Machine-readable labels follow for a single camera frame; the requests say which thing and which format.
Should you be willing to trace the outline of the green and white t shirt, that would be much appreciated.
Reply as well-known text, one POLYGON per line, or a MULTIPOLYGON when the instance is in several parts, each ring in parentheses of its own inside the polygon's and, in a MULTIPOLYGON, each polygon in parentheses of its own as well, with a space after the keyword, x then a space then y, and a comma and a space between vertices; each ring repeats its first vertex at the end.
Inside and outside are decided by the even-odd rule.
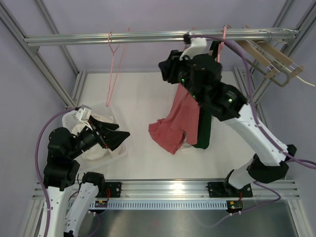
MULTIPOLYGON (((217 60, 219 51, 220 41, 213 41, 209 55, 212 56, 214 60, 217 60)), ((198 133, 197 133, 197 143, 193 147, 198 149, 207 149, 210 142, 211 135, 211 125, 212 125, 212 115, 204 107, 200 107, 199 110, 199 121, 198 121, 198 133)))

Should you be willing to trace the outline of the pink t shirt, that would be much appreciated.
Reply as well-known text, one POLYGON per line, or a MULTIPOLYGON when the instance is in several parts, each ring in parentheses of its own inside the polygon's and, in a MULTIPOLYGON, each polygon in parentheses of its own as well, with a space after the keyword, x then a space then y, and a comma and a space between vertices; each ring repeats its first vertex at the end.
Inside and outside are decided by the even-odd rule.
POLYGON ((149 124, 151 138, 171 154, 175 154, 185 142, 195 145, 198 142, 199 110, 193 96, 178 84, 168 116, 149 124))

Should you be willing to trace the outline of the thick pink plastic hanger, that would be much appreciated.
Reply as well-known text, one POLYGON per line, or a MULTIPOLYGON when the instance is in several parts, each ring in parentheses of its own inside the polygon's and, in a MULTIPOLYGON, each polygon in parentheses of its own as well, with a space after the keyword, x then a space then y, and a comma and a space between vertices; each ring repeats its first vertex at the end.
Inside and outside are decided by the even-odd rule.
MULTIPOLYGON (((225 39, 226 38, 226 33, 227 33, 227 29, 229 28, 229 26, 225 25, 223 27, 223 37, 222 39, 225 39)), ((219 44, 219 47, 218 47, 218 53, 217 53, 217 62, 220 63, 220 56, 221 56, 221 52, 223 50, 223 47, 224 47, 225 43, 222 41, 220 42, 219 44)))

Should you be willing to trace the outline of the thin pink wire hanger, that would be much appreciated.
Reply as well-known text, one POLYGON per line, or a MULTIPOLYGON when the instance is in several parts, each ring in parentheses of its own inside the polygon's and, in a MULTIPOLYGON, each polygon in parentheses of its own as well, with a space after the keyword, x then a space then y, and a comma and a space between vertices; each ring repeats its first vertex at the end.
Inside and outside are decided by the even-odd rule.
POLYGON ((115 89, 115 86, 116 86, 118 75, 119 75, 119 72, 120 72, 120 69, 121 69, 121 64, 122 64, 122 61, 123 61, 123 58, 124 58, 124 55, 125 55, 125 51, 126 51, 126 44, 123 44, 123 49, 122 49, 122 52, 121 52, 121 56, 119 58, 118 66, 116 68, 116 71, 114 71, 115 55, 116 55, 116 52, 120 48, 120 43, 117 45, 116 48, 113 48, 112 45, 111 45, 111 43, 113 41, 111 39, 112 35, 113 35, 112 32, 108 32, 108 46, 109 46, 109 49, 110 49, 110 51, 112 53, 112 61, 111 61, 111 68, 110 68, 110 77, 109 77, 109 86, 108 86, 106 107, 109 107, 110 104, 111 104, 111 99, 112 99, 112 96, 113 96, 113 92, 114 92, 114 89, 115 89))

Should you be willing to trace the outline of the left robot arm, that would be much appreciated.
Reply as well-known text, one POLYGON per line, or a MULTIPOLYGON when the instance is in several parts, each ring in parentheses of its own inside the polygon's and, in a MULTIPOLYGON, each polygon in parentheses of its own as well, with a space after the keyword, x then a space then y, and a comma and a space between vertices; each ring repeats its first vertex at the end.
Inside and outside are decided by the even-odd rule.
POLYGON ((59 127, 49 135, 47 164, 40 179, 46 201, 40 237, 77 237, 96 197, 106 200, 120 197, 119 182, 106 182, 103 174, 87 172, 72 206, 68 206, 79 171, 76 158, 95 145, 114 151, 130 136, 129 132, 120 131, 115 123, 101 122, 94 117, 87 122, 77 134, 59 127))

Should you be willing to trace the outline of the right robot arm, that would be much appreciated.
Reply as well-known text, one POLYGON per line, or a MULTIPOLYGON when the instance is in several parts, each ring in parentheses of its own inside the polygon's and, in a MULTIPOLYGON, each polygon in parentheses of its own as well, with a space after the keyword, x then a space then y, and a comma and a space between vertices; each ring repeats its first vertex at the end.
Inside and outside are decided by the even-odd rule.
POLYGON ((254 115, 243 94, 221 81, 222 65, 213 56, 199 54, 190 58, 173 50, 158 67, 164 81, 181 84, 202 108, 237 132, 255 152, 248 163, 233 169, 225 178, 223 190, 227 195, 235 196, 256 181, 268 184, 286 176, 287 152, 295 146, 278 141, 254 115))

